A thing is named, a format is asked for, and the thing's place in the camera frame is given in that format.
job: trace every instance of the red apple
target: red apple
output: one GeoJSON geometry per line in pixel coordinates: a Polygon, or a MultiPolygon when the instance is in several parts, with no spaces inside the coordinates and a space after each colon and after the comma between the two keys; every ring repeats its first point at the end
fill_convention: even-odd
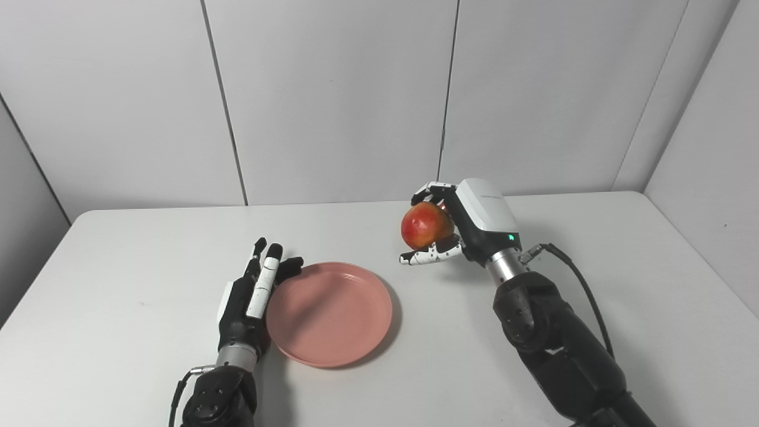
{"type": "Polygon", "coordinates": [[[417,250],[453,234],[451,217],[436,204],[423,201],[406,212],[401,221],[401,237],[417,250]]]}

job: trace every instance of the wall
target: wall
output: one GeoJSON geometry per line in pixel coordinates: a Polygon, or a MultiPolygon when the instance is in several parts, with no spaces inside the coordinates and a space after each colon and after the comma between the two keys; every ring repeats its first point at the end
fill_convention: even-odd
{"type": "Polygon", "coordinates": [[[441,179],[641,191],[733,3],[462,0],[441,179]]]}
{"type": "Polygon", "coordinates": [[[641,190],[734,4],[8,0],[0,91],[72,218],[641,190]]]}
{"type": "Polygon", "coordinates": [[[0,103],[0,327],[68,223],[0,103]]]}
{"type": "Polygon", "coordinates": [[[646,195],[759,315],[759,2],[740,2],[646,195]]]}
{"type": "Polygon", "coordinates": [[[199,2],[7,0],[0,92],[71,219],[244,203],[199,2]]]}

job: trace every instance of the black cable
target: black cable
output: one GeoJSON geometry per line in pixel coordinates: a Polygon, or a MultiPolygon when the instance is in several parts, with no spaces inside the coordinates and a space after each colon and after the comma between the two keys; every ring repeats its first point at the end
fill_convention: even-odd
{"type": "Polygon", "coordinates": [[[168,413],[168,427],[174,427],[174,420],[177,417],[177,407],[179,407],[179,400],[182,398],[182,392],[184,392],[184,388],[187,387],[187,380],[189,380],[191,376],[192,373],[190,371],[187,371],[187,374],[184,375],[184,378],[182,378],[177,383],[177,389],[174,390],[174,398],[172,399],[172,410],[168,413]]]}
{"type": "Polygon", "coordinates": [[[609,352],[609,355],[612,357],[612,359],[614,359],[614,349],[612,349],[612,341],[611,339],[609,339],[609,331],[606,330],[606,324],[603,323],[603,316],[601,316],[601,310],[598,309],[598,304],[596,303],[596,299],[593,297],[593,293],[591,292],[591,287],[588,286],[587,281],[585,281],[585,278],[582,277],[582,273],[580,273],[580,270],[577,268],[575,263],[572,262],[572,259],[567,254],[565,254],[564,251],[557,248],[556,245],[554,245],[553,243],[542,244],[540,246],[543,247],[543,249],[545,249],[546,252],[550,252],[551,254],[553,254],[553,256],[562,260],[564,264],[567,264],[567,266],[572,269],[572,273],[574,273],[575,276],[577,276],[577,280],[580,281],[580,284],[582,285],[582,289],[585,291],[587,300],[591,303],[593,314],[596,315],[596,320],[598,321],[598,328],[601,329],[601,337],[603,338],[603,343],[606,345],[606,351],[609,352]]]}

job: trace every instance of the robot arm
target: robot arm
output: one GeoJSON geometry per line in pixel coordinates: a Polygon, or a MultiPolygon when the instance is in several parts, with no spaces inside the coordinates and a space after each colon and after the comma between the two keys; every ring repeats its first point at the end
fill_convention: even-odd
{"type": "MultiPolygon", "coordinates": [[[[242,277],[225,292],[219,319],[219,355],[215,365],[194,369],[201,374],[193,395],[182,412],[184,427],[253,427],[257,408],[256,383],[253,370],[269,349],[264,312],[276,284],[300,274],[303,258],[279,262],[282,246],[266,247],[263,237],[256,242],[253,256],[242,277]]],[[[172,402],[178,405],[178,396],[172,402]]]]}
{"type": "Polygon", "coordinates": [[[522,262],[529,256],[520,259],[519,230],[497,188],[482,179],[465,179],[458,186],[431,182],[411,204],[424,200],[444,204],[458,235],[401,255],[402,264],[445,261],[454,252],[478,263],[498,285],[493,310],[506,339],[557,412],[587,427],[655,427],[627,391],[614,358],[557,286],[529,270],[522,262]],[[454,251],[447,251],[450,256],[430,256],[450,242],[457,242],[454,251]]]}

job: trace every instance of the table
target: table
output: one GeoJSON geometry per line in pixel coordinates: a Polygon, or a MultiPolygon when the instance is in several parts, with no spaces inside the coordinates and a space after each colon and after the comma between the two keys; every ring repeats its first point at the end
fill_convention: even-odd
{"type": "MultiPolygon", "coordinates": [[[[527,247],[554,242],[583,271],[629,389],[659,426],[754,424],[759,320],[645,196],[507,200],[527,247]]],[[[407,209],[378,202],[84,214],[0,330],[3,425],[165,425],[176,381],[216,358],[222,289],[259,236],[307,263],[373,271],[390,289],[395,318],[383,351],[350,368],[267,353],[256,372],[258,425],[568,425],[502,335],[486,271],[463,259],[398,264],[407,209]]],[[[568,268],[548,254],[532,267],[597,332],[568,268]]]]}

